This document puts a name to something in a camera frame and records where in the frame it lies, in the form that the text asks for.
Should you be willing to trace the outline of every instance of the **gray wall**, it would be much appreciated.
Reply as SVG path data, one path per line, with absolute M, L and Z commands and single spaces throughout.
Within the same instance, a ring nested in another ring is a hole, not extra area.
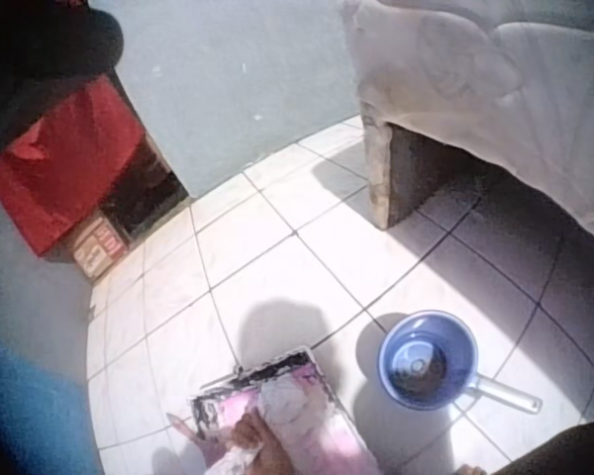
M 357 112 L 334 0 L 90 5 L 121 24 L 121 82 L 192 196 Z
M 72 262 L 29 249 L 0 203 L 0 343 L 45 370 L 86 381 L 92 286 Z
M 101 475 L 86 386 L 91 285 L 37 258 L 0 203 L 0 446 L 17 473 Z

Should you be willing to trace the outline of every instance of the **white cloth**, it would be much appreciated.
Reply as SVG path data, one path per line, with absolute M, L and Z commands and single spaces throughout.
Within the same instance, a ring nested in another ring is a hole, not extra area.
M 594 235 L 594 0 L 343 0 L 369 115 L 498 164 Z
M 260 450 L 261 445 L 253 449 L 232 447 L 205 472 L 205 475 L 246 475 Z

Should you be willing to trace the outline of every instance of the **blue fabric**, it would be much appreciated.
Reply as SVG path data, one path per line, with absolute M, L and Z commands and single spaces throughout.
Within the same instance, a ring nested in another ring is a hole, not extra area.
M 23 474 L 102 474 L 87 391 L 0 344 L 0 442 Z

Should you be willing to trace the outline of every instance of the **hand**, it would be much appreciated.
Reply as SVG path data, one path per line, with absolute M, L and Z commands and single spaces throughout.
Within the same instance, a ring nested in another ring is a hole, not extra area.
M 175 416 L 174 414 L 167 413 L 167 418 L 171 423 L 171 426 L 178 430 L 181 434 L 189 439 L 190 442 L 195 444 L 205 459 L 205 465 L 207 468 L 211 467 L 214 463 L 225 456 L 227 447 L 220 443 L 218 440 L 203 440 L 196 432 L 194 432 L 183 419 Z
M 242 448 L 262 449 L 253 461 L 247 475 L 294 475 L 293 464 L 275 434 L 266 425 L 257 408 L 238 421 L 232 439 Z

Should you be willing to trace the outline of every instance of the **red cloth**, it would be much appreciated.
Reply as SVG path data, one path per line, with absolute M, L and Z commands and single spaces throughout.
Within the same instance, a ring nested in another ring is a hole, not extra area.
M 0 201 L 35 254 L 97 207 L 144 133 L 101 76 L 46 112 L 0 155 Z

